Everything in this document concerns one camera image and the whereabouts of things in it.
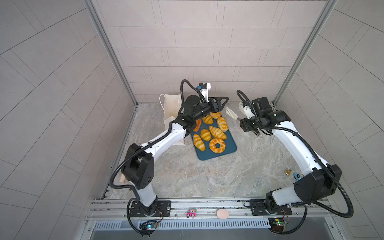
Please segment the white slotted tongs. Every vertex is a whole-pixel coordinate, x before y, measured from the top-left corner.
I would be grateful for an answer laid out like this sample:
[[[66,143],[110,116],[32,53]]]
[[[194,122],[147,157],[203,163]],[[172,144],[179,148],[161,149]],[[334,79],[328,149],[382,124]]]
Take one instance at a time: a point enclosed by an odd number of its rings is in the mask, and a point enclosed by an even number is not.
[[[241,120],[238,115],[233,112],[230,108],[226,107],[226,114],[229,115],[231,118],[233,118],[234,120],[237,120],[239,121],[239,123],[241,123]],[[252,133],[254,133],[257,137],[259,138],[262,138],[260,132],[258,130],[251,130]]]

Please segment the ring donut bread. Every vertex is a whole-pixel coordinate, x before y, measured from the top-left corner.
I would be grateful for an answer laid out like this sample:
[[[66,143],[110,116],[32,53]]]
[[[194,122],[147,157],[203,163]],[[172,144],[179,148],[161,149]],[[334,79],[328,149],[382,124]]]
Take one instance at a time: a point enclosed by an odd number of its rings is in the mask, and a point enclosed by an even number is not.
[[[210,150],[215,154],[223,153],[226,149],[226,143],[222,139],[214,138],[209,143]]]

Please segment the striped long bread front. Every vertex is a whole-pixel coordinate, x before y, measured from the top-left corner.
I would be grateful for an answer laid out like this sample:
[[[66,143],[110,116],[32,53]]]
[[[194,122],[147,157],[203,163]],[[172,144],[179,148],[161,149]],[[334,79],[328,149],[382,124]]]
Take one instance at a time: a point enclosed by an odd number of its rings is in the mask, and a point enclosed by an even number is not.
[[[194,146],[199,149],[201,152],[204,152],[206,147],[205,147],[205,144],[202,140],[202,138],[199,136],[199,135],[194,135],[193,136],[193,143],[194,143]]]

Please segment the white paper gift bag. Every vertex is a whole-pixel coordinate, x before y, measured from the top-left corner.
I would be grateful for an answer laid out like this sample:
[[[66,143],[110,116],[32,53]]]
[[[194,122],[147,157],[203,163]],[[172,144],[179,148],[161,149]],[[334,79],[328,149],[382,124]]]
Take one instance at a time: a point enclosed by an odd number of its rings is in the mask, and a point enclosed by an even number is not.
[[[159,96],[160,104],[163,108],[164,112],[164,126],[165,126],[165,132],[169,130],[170,123],[176,119],[178,116],[178,112],[181,108],[182,99],[181,95],[168,95],[168,94],[161,94]]]

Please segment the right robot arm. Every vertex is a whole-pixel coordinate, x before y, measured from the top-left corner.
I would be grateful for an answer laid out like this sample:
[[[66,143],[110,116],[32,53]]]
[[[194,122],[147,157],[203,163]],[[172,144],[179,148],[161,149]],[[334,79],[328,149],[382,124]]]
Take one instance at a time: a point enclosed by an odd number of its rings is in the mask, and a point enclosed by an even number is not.
[[[353,206],[339,180],[342,175],[337,165],[329,165],[309,143],[299,134],[294,123],[284,111],[274,111],[266,97],[250,101],[238,91],[246,118],[240,126],[247,132],[260,130],[277,137],[298,164],[303,177],[291,186],[274,190],[266,195],[265,206],[269,213],[276,213],[282,206],[294,204],[316,204],[327,211],[350,217]],[[343,214],[321,203],[319,199],[331,196],[339,190],[347,203],[348,211]]]

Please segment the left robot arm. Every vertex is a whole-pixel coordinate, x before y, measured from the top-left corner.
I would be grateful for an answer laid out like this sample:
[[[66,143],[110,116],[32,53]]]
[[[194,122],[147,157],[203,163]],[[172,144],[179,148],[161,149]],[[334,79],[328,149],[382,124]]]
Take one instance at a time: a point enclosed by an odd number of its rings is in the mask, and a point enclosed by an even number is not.
[[[154,164],[168,148],[190,135],[196,128],[196,121],[210,113],[223,110],[229,97],[211,97],[202,103],[198,96],[189,96],[182,105],[183,112],[170,122],[169,129],[149,141],[137,145],[132,144],[127,152],[122,174],[132,183],[130,189],[140,202],[142,212],[152,216],[157,208],[158,197],[151,181],[154,178]]]

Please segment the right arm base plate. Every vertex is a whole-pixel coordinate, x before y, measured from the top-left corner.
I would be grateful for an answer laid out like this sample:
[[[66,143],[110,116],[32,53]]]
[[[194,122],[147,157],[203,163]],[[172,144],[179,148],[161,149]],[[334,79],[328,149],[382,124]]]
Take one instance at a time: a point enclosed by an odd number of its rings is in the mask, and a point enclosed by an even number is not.
[[[270,200],[253,199],[246,201],[244,206],[251,209],[253,216],[292,215],[290,205],[279,206]]]

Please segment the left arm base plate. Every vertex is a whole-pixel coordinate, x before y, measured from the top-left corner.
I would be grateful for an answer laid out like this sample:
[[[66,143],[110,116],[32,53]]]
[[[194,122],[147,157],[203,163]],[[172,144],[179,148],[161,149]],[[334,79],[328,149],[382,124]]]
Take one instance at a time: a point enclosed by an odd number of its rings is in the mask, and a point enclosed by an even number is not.
[[[129,206],[130,217],[136,218],[156,218],[156,217],[169,217],[171,210],[171,201],[153,202],[149,207],[144,206],[140,201],[133,201]]]

